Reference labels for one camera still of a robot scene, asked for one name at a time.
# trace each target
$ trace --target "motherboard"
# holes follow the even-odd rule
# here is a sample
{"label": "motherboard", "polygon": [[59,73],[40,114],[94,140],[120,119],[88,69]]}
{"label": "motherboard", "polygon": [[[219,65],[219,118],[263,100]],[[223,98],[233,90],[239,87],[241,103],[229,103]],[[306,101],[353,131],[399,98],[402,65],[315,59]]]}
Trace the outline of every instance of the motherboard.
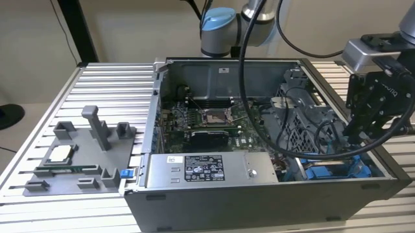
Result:
{"label": "motherboard", "polygon": [[[265,120],[254,101],[250,106],[262,129]],[[239,101],[187,99],[163,109],[167,153],[267,151]]]}

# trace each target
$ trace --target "blue latch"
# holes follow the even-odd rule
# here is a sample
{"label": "blue latch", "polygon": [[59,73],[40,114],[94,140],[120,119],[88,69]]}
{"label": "blue latch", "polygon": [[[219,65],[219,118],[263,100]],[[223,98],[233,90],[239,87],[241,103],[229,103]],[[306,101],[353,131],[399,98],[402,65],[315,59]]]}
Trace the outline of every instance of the blue latch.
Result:
{"label": "blue latch", "polygon": [[124,169],[124,170],[122,170],[122,173],[120,173],[119,176],[120,176],[122,179],[134,178],[134,176],[135,176],[135,171],[131,170],[131,169]]}

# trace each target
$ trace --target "black cable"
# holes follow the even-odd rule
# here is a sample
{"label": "black cable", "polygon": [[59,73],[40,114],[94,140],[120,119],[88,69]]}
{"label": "black cable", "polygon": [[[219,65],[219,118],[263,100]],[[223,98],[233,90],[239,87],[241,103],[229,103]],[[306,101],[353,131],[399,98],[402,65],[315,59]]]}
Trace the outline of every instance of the black cable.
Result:
{"label": "black cable", "polygon": [[175,92],[175,99],[177,100],[179,100],[179,89],[181,89],[181,87],[187,88],[189,86],[186,84],[181,84],[177,86],[177,92]]}
{"label": "black cable", "polygon": [[18,153],[18,151],[15,151],[15,150],[11,150],[11,149],[8,149],[8,148],[4,148],[4,147],[0,147],[0,149],[3,149],[3,150],[7,150],[7,151],[10,151],[10,152],[14,152],[14,153]]}
{"label": "black cable", "polygon": [[195,12],[195,14],[197,14],[199,20],[202,20],[202,14],[201,14],[198,5],[197,5],[197,3],[195,3],[195,0],[183,0],[183,1],[186,1],[186,2],[189,3],[189,5],[193,7],[194,12]]}
{"label": "black cable", "polygon": [[322,124],[318,126],[317,132],[314,134],[314,144],[317,145],[317,148],[319,149],[319,152],[322,154],[325,154],[325,151],[322,150],[322,146],[321,146],[321,131],[323,127],[329,125],[330,123],[331,123],[330,120],[323,121]]}
{"label": "black cable", "polygon": [[315,57],[315,58],[330,58],[330,57],[334,57],[334,56],[338,56],[343,53],[343,50],[342,51],[338,51],[335,53],[331,53],[331,54],[327,54],[327,55],[318,55],[318,54],[314,54],[314,53],[309,53],[306,52],[305,50],[302,50],[299,47],[297,47],[291,41],[289,40],[289,38],[286,37],[285,35],[285,32],[283,32],[283,29],[281,28],[281,22],[279,22],[279,16],[281,16],[281,7],[282,7],[282,4],[283,4],[283,0],[279,1],[278,3],[278,7],[277,7],[277,28],[278,28],[278,31],[279,31],[279,34],[281,34],[281,37],[283,38],[283,40],[286,41],[286,43],[290,45],[291,48],[294,48],[298,52],[301,52],[302,54],[310,56],[310,57]]}
{"label": "black cable", "polygon": [[331,130],[333,130],[333,134],[335,135],[335,139],[337,139],[338,143],[341,143],[339,133],[337,131],[337,127],[335,127],[335,124],[333,123],[333,121],[330,122],[330,126],[331,126]]}
{"label": "black cable", "polygon": [[[286,156],[290,156],[290,157],[298,157],[298,158],[303,158],[303,159],[315,159],[315,160],[331,160],[331,159],[343,159],[343,158],[351,157],[354,155],[359,155],[362,153],[366,153],[367,151],[370,151],[374,148],[377,148],[378,146],[381,146],[394,136],[395,131],[399,130],[405,126],[407,120],[410,119],[410,117],[415,111],[415,95],[411,95],[410,107],[409,107],[407,111],[402,115],[398,123],[391,127],[391,129],[385,133],[385,135],[382,135],[381,138],[378,138],[375,141],[373,141],[371,143],[369,143],[367,145],[365,145],[363,147],[361,147],[353,151],[334,153],[334,154],[323,154],[323,155],[297,153],[294,151],[286,150],[282,147],[279,147],[267,138],[265,133],[261,131],[261,127],[254,120],[254,114],[250,110],[250,105],[249,105],[249,100],[247,100],[246,80],[245,80],[245,62],[246,62],[246,53],[247,53],[249,40],[250,40],[251,32],[253,32],[255,22],[257,22],[257,19],[258,19],[258,16],[259,16],[259,13],[262,11],[265,4],[266,4],[266,0],[262,0],[259,5],[258,5],[258,8],[255,9],[253,19],[249,23],[249,28],[246,31],[246,35],[245,35],[245,39],[243,39],[243,43],[242,43],[242,48],[241,48],[239,64],[238,64],[241,98],[242,98],[243,106],[245,106],[245,109],[246,109],[246,112],[249,115],[249,119],[250,119],[253,127],[258,133],[258,136],[261,137],[261,139],[267,143],[267,145],[275,151],[281,152],[282,154],[285,154]],[[415,81],[414,81],[413,77],[410,80],[413,81],[411,82],[411,91],[415,92]]]}
{"label": "black cable", "polygon": [[71,48],[71,45],[70,45],[68,34],[67,34],[66,29],[64,29],[64,26],[63,26],[63,24],[62,24],[62,22],[60,22],[60,19],[59,19],[58,13],[56,13],[56,9],[55,9],[55,5],[54,5],[52,0],[50,0],[50,2],[51,2],[51,5],[52,5],[52,8],[54,8],[54,12],[55,12],[55,15],[56,15],[56,19],[58,19],[58,22],[59,22],[59,26],[60,26],[60,28],[62,28],[64,34],[66,34],[67,45],[68,45],[68,48],[70,48],[70,51],[71,51],[71,54],[72,54],[72,57],[74,57],[74,60],[75,60],[75,65],[78,65],[78,61],[76,61],[76,58],[75,58],[75,55],[74,55],[74,51],[72,51],[72,48]]}
{"label": "black cable", "polygon": [[281,131],[279,134],[277,136],[277,145],[279,145],[279,140],[281,137],[285,133],[285,131],[287,131],[287,122],[289,122],[289,114],[290,114],[290,108],[289,108],[289,102],[287,102],[287,96],[285,96],[285,100],[286,100],[286,112],[285,112],[285,120],[283,120],[283,125],[281,126]]}
{"label": "black cable", "polygon": [[199,36],[202,37],[202,28],[203,28],[203,22],[206,20],[207,12],[210,10],[210,7],[213,6],[214,0],[206,0],[206,3],[203,5],[203,10],[202,10],[202,19],[201,19],[201,24],[199,24]]}

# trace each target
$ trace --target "sticker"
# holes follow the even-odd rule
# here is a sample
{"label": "sticker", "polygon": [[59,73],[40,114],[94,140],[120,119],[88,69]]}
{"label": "sticker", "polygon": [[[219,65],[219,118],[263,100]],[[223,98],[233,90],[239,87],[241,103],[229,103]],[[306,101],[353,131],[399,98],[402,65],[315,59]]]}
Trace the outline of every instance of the sticker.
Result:
{"label": "sticker", "polygon": [[225,173],[222,155],[185,157],[185,180],[187,182],[225,181]]}
{"label": "sticker", "polygon": [[167,157],[168,164],[182,164],[183,163],[183,156],[168,156]]}
{"label": "sticker", "polygon": [[229,73],[230,72],[230,68],[219,68],[219,73]]}

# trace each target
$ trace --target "black pole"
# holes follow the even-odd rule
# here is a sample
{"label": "black pole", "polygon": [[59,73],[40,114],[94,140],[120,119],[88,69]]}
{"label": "black pole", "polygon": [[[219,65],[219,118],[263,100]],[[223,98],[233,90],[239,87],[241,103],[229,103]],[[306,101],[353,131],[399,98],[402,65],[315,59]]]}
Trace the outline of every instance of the black pole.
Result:
{"label": "black pole", "polygon": [[99,62],[79,0],[58,0],[82,62]]}

